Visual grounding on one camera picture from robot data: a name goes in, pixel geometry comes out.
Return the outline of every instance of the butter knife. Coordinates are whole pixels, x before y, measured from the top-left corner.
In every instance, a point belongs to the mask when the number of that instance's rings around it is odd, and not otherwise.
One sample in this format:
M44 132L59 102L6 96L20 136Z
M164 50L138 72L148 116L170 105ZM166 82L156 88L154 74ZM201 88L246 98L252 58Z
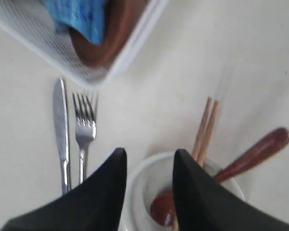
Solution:
M53 122L60 158L62 194L65 194L71 190L71 170L66 90L63 79L57 80L53 90Z

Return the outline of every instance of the blue packet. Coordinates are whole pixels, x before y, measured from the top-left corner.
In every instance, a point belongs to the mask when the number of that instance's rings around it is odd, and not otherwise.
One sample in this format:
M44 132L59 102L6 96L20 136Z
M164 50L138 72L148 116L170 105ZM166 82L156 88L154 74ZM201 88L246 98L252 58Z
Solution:
M44 0L44 3L57 32L72 27L91 43L101 45L105 27L104 1Z

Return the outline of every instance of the white tabletop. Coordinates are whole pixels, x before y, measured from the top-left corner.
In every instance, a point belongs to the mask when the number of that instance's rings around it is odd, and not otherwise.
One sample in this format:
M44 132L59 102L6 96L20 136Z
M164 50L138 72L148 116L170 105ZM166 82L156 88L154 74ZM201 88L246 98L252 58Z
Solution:
M0 30L0 227L61 194L52 116L60 75ZM70 80L67 88L69 102L83 91ZM90 173L119 146L129 171L162 151L191 151L208 95L222 101L209 149L222 166L289 128L289 0L171 1L129 71L100 91ZM238 182L249 203L289 222L289 146Z

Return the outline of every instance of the wooden bowl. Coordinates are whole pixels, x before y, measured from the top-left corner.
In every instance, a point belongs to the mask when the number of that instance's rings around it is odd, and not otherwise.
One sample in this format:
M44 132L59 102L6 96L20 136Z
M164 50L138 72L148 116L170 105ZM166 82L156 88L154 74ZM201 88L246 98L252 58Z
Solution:
M87 66L97 67L120 52L141 13L143 0L109 0L105 6L105 33L102 45L90 43L73 28L69 29L75 52Z

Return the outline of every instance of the wooden chopsticks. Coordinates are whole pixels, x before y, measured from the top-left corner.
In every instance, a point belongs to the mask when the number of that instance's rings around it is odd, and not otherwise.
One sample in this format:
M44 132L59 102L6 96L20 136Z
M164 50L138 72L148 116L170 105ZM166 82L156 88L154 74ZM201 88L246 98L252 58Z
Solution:
M211 105L212 105L212 98L208 97L206 108L202 115L202 119L200 122L196 140L194 143L193 151L191 154L193 159L196 160L201 167L203 166L204 161L207 156L210 140L213 134L214 125L215 125L218 110L220 107L220 102L214 101L212 111L211 111ZM178 231L178 230L179 230L178 219L177 217L175 217L175 219L173 220L172 231Z

